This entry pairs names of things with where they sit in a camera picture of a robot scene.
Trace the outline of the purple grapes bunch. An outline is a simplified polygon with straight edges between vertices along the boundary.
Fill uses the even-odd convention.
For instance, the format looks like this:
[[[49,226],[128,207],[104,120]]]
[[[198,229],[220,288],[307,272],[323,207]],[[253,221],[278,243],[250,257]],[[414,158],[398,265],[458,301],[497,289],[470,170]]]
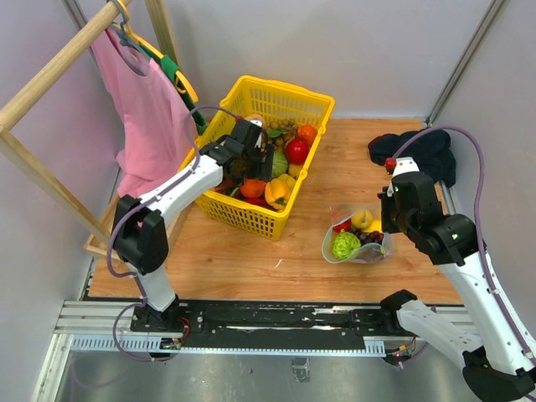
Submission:
[[[355,235],[361,245],[368,245],[368,244],[383,244],[384,241],[384,233],[378,230],[373,230],[366,232],[361,229],[352,228],[350,229],[350,232]]]

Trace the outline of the yellow peach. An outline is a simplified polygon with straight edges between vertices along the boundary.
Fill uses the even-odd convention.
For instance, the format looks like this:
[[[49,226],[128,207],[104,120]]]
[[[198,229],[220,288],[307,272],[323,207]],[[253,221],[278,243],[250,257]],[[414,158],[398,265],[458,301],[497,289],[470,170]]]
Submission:
[[[369,209],[363,209],[351,218],[351,224],[357,229],[367,229],[373,221],[374,217]]]

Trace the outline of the clear zip top bag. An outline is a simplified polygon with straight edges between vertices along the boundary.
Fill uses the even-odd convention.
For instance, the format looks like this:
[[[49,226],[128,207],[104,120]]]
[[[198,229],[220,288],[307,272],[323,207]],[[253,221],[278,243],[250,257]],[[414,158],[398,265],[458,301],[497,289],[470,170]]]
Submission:
[[[384,233],[383,244],[368,244],[361,247],[348,259],[337,260],[332,254],[332,241],[338,234],[332,230],[334,225],[340,224],[343,221],[350,219],[359,211],[369,209],[372,212],[374,219],[380,219],[381,208],[379,204],[357,205],[357,204],[341,204],[337,207],[330,208],[330,226],[324,236],[322,243],[322,256],[332,264],[340,264],[345,262],[358,264],[373,264],[385,260],[393,254],[393,241],[389,234]]]

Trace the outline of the red orange fruit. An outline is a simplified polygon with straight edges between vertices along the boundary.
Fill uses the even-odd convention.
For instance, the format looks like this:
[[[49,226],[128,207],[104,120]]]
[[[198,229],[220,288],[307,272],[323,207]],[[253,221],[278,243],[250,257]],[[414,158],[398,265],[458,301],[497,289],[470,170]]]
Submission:
[[[334,225],[332,227],[332,230],[334,232],[336,232],[336,233],[350,232],[351,229],[352,229],[352,223],[351,223],[350,219],[347,219],[347,220],[343,221],[342,223]]]

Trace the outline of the green custard apple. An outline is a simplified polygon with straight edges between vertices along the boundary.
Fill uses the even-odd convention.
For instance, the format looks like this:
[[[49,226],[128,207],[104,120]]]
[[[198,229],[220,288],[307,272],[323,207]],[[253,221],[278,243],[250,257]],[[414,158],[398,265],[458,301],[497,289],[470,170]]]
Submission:
[[[350,258],[359,248],[359,238],[351,232],[340,232],[332,241],[332,254],[337,260]]]

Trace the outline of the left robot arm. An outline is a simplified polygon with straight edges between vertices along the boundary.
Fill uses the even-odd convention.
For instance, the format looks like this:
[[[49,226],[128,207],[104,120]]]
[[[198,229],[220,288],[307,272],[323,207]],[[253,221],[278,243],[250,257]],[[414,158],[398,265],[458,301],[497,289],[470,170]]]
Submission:
[[[179,321],[179,298],[165,269],[168,224],[211,188],[269,180],[273,155],[261,118],[239,119],[230,134],[196,150],[194,160],[159,187],[120,198],[108,250],[126,264],[142,293],[140,308],[159,330],[170,331]]]

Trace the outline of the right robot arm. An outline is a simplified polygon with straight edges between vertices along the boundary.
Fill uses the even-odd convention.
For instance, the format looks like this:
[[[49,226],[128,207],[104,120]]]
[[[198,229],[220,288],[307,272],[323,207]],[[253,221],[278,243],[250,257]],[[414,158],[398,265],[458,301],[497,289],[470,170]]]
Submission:
[[[405,235],[440,268],[477,332],[463,331],[407,290],[380,302],[381,328],[411,332],[444,354],[481,401],[534,400],[535,341],[494,275],[478,226],[463,214],[445,214],[432,179],[419,169],[395,169],[379,198],[384,232]]]

